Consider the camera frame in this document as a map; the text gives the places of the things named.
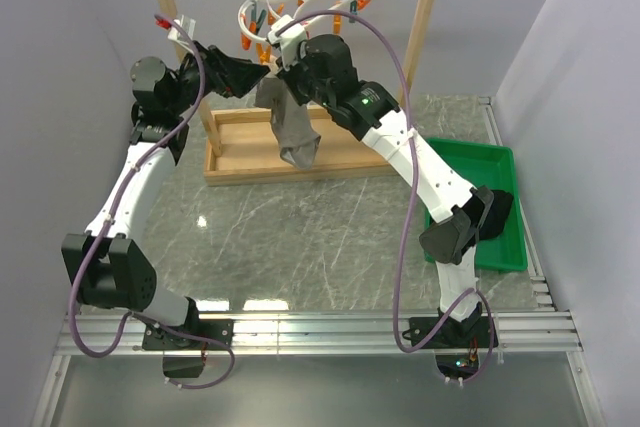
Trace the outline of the taupe underwear beige waistband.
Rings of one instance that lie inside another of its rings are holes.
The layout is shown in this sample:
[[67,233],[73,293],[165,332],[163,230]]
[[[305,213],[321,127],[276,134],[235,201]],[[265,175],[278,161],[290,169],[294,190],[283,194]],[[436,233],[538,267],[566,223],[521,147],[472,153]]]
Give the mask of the taupe underwear beige waistband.
[[256,88],[254,106],[267,109],[280,158],[298,170],[313,166],[321,135],[311,124],[307,105],[298,105],[285,82],[277,77],[276,58],[268,64],[271,72]]

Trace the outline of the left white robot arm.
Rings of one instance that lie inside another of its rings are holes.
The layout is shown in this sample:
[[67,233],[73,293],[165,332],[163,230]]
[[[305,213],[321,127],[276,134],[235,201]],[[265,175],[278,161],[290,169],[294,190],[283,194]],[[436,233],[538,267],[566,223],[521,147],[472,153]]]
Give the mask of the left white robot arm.
[[203,339],[195,301],[159,284],[138,240],[161,184],[182,156],[189,119],[203,98],[210,93],[242,98],[269,71],[201,44],[177,69],[157,57],[132,66],[133,130],[124,166],[96,217],[83,233],[67,235],[61,247],[71,281],[69,328],[83,353],[99,358],[112,350],[94,351],[82,342],[74,318],[82,305],[122,309],[127,317],[144,321],[151,335],[171,349],[189,349]]

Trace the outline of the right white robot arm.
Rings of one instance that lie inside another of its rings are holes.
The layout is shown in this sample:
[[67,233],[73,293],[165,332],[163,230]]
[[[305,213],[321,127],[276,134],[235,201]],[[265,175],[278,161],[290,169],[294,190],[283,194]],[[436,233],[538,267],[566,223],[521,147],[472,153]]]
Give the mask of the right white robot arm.
[[323,107],[335,124],[379,154],[410,185],[410,199],[428,210],[432,222],[419,242],[438,271],[438,325],[448,344],[465,345],[482,316],[475,254],[492,190],[474,186],[450,167],[384,86],[359,78],[341,37],[273,34],[270,42],[280,51],[278,75],[294,99]]

